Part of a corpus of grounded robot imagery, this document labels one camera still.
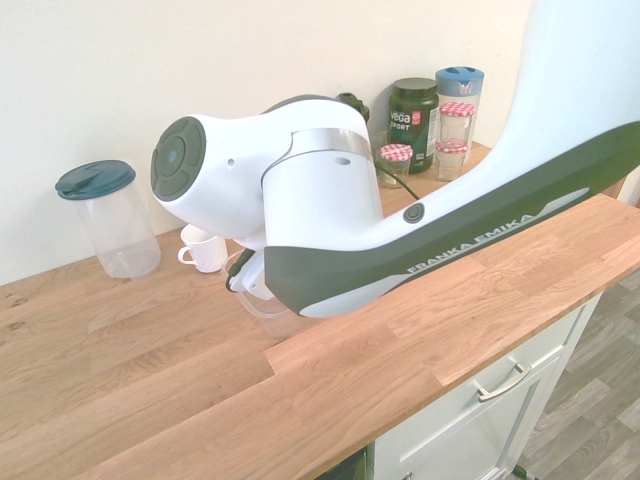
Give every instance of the drawer handle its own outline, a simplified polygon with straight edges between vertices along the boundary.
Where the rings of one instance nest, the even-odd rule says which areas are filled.
[[[485,390],[485,388],[482,386],[478,387],[478,393],[480,394],[480,398],[478,398],[478,400],[480,401],[480,403],[486,402],[488,400],[492,400],[496,397],[499,397],[503,393],[508,392],[513,387],[515,387],[520,382],[522,382],[525,378],[527,378],[527,375],[529,375],[529,373],[531,372],[531,368],[532,368],[531,366],[523,367],[519,363],[516,363],[516,370],[520,372],[520,375],[518,375],[516,378],[511,380],[506,385],[503,385],[500,388],[497,388],[493,392],[487,392],[487,390]]]

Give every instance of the white cabinet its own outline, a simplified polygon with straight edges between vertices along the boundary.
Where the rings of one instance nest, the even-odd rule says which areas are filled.
[[[598,298],[377,439],[374,480],[497,480],[510,473]]]

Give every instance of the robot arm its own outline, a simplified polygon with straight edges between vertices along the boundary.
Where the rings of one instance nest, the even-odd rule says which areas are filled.
[[[154,152],[154,193],[183,220],[263,253],[267,291],[294,312],[356,310],[640,164],[639,19],[634,0],[535,2],[495,148],[389,218],[364,120],[329,99],[179,120]]]

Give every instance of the cable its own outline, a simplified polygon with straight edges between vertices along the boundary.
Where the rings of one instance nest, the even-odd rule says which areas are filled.
[[[233,290],[231,290],[231,279],[235,277],[238,273],[240,273],[240,270],[242,270],[242,267],[244,267],[244,264],[249,261],[249,259],[253,256],[254,253],[256,253],[254,250],[245,248],[244,251],[238,257],[238,260],[236,260],[235,263],[231,265],[231,268],[229,268],[229,275],[227,275],[227,281],[225,282],[225,287],[227,287],[227,290],[229,290],[231,293],[235,293]]]
[[[391,178],[393,178],[396,182],[398,182],[407,192],[409,192],[409,194],[415,198],[416,200],[420,200],[420,197],[418,195],[416,195],[416,193],[411,190],[409,188],[409,185],[407,185],[406,183],[404,183],[402,180],[400,180],[396,175],[394,175],[393,173],[391,173],[389,170],[387,170],[386,168],[384,168],[381,165],[378,165],[377,163],[376,165],[376,169],[380,170],[381,172],[386,173],[387,175],[389,175]]]

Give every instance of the gray wood floor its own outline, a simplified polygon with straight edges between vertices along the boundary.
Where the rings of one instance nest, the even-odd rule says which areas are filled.
[[[640,270],[600,299],[518,463],[540,480],[640,480]]]

